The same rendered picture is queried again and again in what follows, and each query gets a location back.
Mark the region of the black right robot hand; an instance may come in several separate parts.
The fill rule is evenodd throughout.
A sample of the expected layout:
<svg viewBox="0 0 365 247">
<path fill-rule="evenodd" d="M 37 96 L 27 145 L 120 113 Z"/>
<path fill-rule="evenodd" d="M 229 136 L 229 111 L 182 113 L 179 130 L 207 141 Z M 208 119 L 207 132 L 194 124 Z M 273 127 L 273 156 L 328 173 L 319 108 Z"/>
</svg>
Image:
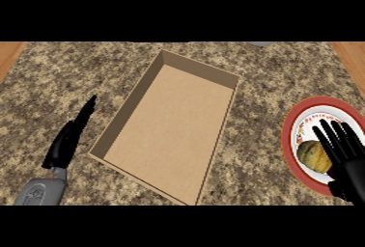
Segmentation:
<svg viewBox="0 0 365 247">
<path fill-rule="evenodd" d="M 365 206 L 365 146 L 346 122 L 319 120 L 312 128 L 332 167 L 328 182 L 331 194 L 355 206 Z"/>
</svg>

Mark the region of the yellow green squash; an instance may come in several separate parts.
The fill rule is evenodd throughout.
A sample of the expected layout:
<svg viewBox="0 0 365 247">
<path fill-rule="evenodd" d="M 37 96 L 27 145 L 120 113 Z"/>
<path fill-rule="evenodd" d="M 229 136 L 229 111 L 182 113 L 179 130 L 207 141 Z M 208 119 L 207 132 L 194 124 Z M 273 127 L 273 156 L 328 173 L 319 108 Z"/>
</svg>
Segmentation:
<svg viewBox="0 0 365 247">
<path fill-rule="evenodd" d="M 297 158 L 306 167 L 316 173 L 325 174 L 332 162 L 318 141 L 304 141 L 299 145 Z"/>
</svg>

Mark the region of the red rimmed white plate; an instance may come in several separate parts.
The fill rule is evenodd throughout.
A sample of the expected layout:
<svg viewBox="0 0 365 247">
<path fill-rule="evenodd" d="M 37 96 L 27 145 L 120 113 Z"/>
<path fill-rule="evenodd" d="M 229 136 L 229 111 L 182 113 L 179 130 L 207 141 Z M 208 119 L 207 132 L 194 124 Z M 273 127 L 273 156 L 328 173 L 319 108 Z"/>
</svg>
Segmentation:
<svg viewBox="0 0 365 247">
<path fill-rule="evenodd" d="M 365 117 L 344 101 L 330 96 L 313 96 L 293 107 L 281 130 L 281 149 L 290 170 L 300 182 L 319 194 L 330 196 L 328 182 L 332 178 L 327 173 L 318 173 L 300 162 L 297 151 L 301 142 L 316 141 L 312 128 L 322 128 L 319 120 L 328 123 L 346 122 L 365 145 Z"/>
</svg>

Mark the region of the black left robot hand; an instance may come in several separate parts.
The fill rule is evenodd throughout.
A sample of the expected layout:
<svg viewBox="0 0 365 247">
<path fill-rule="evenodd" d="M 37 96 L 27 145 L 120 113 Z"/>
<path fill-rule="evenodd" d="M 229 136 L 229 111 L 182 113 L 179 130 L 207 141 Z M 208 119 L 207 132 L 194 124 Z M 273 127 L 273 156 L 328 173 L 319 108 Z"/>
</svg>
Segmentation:
<svg viewBox="0 0 365 247">
<path fill-rule="evenodd" d="M 64 125 L 49 148 L 41 167 L 44 169 L 67 168 L 75 153 L 80 135 L 95 113 L 98 96 L 92 96 L 72 121 Z"/>
</svg>

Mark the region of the open cardboard box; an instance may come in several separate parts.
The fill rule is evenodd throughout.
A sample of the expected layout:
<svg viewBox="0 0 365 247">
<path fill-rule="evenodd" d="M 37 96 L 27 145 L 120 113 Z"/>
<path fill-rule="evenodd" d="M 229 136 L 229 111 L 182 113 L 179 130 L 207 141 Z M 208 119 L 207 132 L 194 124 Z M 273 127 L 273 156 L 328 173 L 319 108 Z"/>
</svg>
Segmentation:
<svg viewBox="0 0 365 247">
<path fill-rule="evenodd" d="M 239 76 L 163 50 L 90 156 L 180 205 L 200 202 Z"/>
</svg>

